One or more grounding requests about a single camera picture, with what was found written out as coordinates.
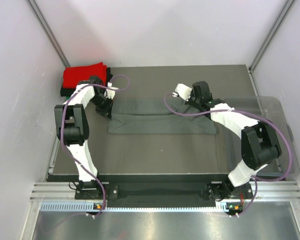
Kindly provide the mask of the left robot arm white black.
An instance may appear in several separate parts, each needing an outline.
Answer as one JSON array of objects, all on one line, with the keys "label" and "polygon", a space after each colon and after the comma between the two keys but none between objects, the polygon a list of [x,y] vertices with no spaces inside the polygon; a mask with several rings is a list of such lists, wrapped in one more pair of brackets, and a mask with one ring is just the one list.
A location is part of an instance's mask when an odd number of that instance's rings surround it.
[{"label": "left robot arm white black", "polygon": [[77,200],[105,197],[105,189],[99,180],[88,146],[90,127],[86,107],[92,102],[97,113],[110,120],[117,90],[111,82],[102,85],[101,79],[91,77],[80,81],[69,99],[54,107],[57,138],[78,170],[78,183],[74,185]]}]

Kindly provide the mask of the grey t shirt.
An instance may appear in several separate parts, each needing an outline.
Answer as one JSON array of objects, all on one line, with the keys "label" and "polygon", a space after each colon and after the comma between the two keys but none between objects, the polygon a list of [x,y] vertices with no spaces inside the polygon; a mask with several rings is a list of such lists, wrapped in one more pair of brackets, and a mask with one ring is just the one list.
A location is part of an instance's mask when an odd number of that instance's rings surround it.
[{"label": "grey t shirt", "polygon": [[114,102],[107,132],[116,135],[215,135],[218,130],[214,122],[204,115],[174,114],[162,98],[131,98]]}]

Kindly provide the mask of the black folded t shirt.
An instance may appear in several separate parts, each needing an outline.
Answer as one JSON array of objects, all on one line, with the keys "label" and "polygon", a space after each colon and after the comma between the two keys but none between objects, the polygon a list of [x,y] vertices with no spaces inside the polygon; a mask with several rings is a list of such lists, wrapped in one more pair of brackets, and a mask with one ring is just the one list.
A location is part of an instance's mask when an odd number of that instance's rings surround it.
[{"label": "black folded t shirt", "polygon": [[[106,86],[108,84],[108,82],[111,80],[112,77],[113,77],[113,75],[111,74],[111,68],[107,67],[107,69],[106,69],[106,82],[105,82],[104,86]],[[76,90],[76,87],[68,89],[68,88],[63,88],[61,86],[60,96],[61,97],[68,97],[68,96],[71,97],[71,95],[75,92],[75,90]]]}]

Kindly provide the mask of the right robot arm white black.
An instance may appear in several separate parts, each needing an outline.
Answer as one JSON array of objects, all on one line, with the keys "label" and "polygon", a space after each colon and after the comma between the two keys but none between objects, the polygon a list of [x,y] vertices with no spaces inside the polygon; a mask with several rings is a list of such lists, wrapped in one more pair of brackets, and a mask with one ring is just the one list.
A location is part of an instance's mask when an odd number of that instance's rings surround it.
[{"label": "right robot arm white black", "polygon": [[241,140],[241,161],[221,184],[218,201],[235,198],[250,178],[282,155],[275,129],[268,123],[234,112],[225,101],[213,98],[207,82],[199,81],[192,87],[179,83],[176,93],[199,112],[207,112],[208,118],[223,125]]}]

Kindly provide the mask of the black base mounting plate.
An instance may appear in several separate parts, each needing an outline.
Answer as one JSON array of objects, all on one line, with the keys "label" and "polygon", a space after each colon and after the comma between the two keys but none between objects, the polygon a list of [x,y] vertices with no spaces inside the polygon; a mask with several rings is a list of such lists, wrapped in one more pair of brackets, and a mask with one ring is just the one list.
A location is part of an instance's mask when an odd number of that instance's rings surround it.
[{"label": "black base mounting plate", "polygon": [[[219,202],[222,182],[228,176],[217,174],[101,174],[108,207],[211,207]],[[71,177],[69,188],[75,191],[78,177]],[[253,197],[249,183],[230,197],[241,204]]]}]

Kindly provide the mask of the right corner aluminium post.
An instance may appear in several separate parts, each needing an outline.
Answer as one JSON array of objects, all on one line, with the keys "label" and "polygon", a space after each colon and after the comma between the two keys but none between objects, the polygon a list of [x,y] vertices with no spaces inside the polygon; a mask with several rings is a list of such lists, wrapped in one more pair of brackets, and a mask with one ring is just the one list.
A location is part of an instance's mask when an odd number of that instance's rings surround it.
[{"label": "right corner aluminium post", "polygon": [[264,41],[261,44],[261,47],[257,51],[256,56],[253,58],[251,65],[248,67],[248,71],[250,74],[252,74],[257,68],[263,55],[265,54],[266,50],[268,49],[269,45],[271,44],[272,40],[274,39],[275,35],[277,34],[278,30],[280,29],[281,25],[283,24],[285,18],[289,14],[295,2],[295,0],[286,0],[284,2],[283,7],[279,11],[278,16],[275,18],[274,23],[272,24],[269,32],[267,33]]}]

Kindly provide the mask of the left corner aluminium post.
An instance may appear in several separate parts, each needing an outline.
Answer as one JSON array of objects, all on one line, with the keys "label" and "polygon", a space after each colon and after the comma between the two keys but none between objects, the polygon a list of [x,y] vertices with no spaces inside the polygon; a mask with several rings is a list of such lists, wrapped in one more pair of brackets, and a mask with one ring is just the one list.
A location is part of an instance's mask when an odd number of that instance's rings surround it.
[{"label": "left corner aluminium post", "polygon": [[30,10],[34,14],[35,18],[37,19],[39,25],[41,26],[44,34],[46,35],[48,41],[50,42],[52,48],[54,49],[55,53],[58,55],[60,61],[62,62],[63,66],[65,68],[70,67],[70,63],[64,54],[64,51],[62,50],[57,38],[55,37],[48,21],[46,20],[42,10],[40,9],[38,3],[36,0],[25,0],[25,2],[28,4]]}]

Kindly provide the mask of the red folded t shirt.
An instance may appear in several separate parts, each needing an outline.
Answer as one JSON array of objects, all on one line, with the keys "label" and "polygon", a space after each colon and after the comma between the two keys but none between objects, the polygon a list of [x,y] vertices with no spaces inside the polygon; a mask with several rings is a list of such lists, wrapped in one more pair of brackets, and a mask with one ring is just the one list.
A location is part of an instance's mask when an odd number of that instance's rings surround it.
[{"label": "red folded t shirt", "polygon": [[65,89],[74,89],[80,81],[89,80],[90,77],[101,79],[102,85],[107,80],[107,66],[103,62],[85,66],[67,67],[63,71],[62,87]]}]

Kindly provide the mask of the clear plastic bin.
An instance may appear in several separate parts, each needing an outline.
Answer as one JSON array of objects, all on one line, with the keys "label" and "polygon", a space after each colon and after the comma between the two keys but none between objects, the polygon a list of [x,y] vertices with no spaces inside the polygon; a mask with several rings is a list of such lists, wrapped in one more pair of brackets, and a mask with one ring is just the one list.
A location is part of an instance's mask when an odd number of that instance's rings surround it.
[{"label": "clear plastic bin", "polygon": [[[244,111],[259,115],[268,119],[275,124],[282,134],[285,136],[289,143],[292,153],[292,164],[288,177],[296,177],[300,172],[299,163],[297,160],[296,152],[293,146],[293,134],[290,126],[287,124],[284,110],[281,102],[272,96],[248,96],[248,97],[226,97],[223,99],[230,107],[239,111]],[[227,167],[229,170],[233,170],[234,167],[241,160],[241,141],[232,131],[227,128],[223,128],[224,140],[225,140],[225,153],[227,159]],[[288,150],[281,137],[278,137],[282,155],[277,160],[263,168],[257,173],[260,178],[267,177],[280,177],[282,176],[289,163]]]}]

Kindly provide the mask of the corner aluminium post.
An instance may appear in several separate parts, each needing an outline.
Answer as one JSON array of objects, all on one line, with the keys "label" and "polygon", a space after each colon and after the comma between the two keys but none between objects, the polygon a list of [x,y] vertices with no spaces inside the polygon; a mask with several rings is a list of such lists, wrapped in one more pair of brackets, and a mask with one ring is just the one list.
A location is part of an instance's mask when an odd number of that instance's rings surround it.
[{"label": "corner aluminium post", "polygon": [[278,30],[280,29],[281,25],[283,24],[285,18],[289,14],[295,2],[295,0],[286,0],[284,2],[283,7],[279,11],[278,16],[275,18],[274,23],[272,24],[269,32],[267,33],[264,41],[261,44],[261,47],[257,51],[256,56],[253,58],[251,65],[248,67],[248,71],[250,74],[252,74],[257,68],[263,55],[265,54],[266,50],[268,49],[269,45],[271,44],[272,40],[274,39],[275,35],[277,34]]},{"label": "corner aluminium post", "polygon": [[64,51],[62,50],[57,38],[55,37],[48,21],[46,20],[42,10],[40,9],[38,3],[36,0],[25,0],[25,2],[28,4],[30,10],[34,14],[35,18],[37,19],[39,25],[41,26],[44,34],[46,35],[48,41],[50,42],[52,48],[54,49],[55,53],[58,55],[60,61],[62,62],[63,66],[65,68],[70,67],[70,63],[64,54]]}]

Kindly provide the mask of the aluminium frame rail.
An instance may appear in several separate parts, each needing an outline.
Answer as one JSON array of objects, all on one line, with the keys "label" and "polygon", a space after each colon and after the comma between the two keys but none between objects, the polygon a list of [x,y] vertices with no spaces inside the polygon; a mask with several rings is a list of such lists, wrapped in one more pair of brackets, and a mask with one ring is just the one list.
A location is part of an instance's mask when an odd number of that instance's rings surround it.
[{"label": "aluminium frame rail", "polygon": [[[36,182],[30,200],[33,202],[66,202],[75,199],[75,191],[67,182]],[[257,183],[256,202],[300,202],[300,189],[296,181]]]}]

